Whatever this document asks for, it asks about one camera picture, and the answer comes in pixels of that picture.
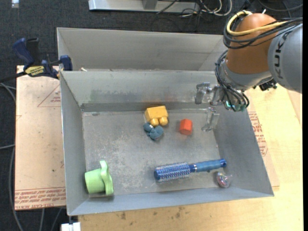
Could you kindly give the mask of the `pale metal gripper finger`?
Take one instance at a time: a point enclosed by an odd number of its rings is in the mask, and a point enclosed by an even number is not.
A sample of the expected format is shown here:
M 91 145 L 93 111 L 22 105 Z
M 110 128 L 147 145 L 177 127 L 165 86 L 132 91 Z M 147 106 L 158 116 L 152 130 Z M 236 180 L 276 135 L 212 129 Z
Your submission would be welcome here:
M 209 107 L 206 110 L 206 121 L 205 125 L 202 127 L 202 131 L 211 131 L 217 127 L 219 119 L 219 113 L 215 107 Z
M 203 82 L 201 84 L 196 85 L 196 96 L 195 96 L 195 104 L 201 104 L 204 95 L 212 92 L 212 88 L 210 87 L 209 82 Z

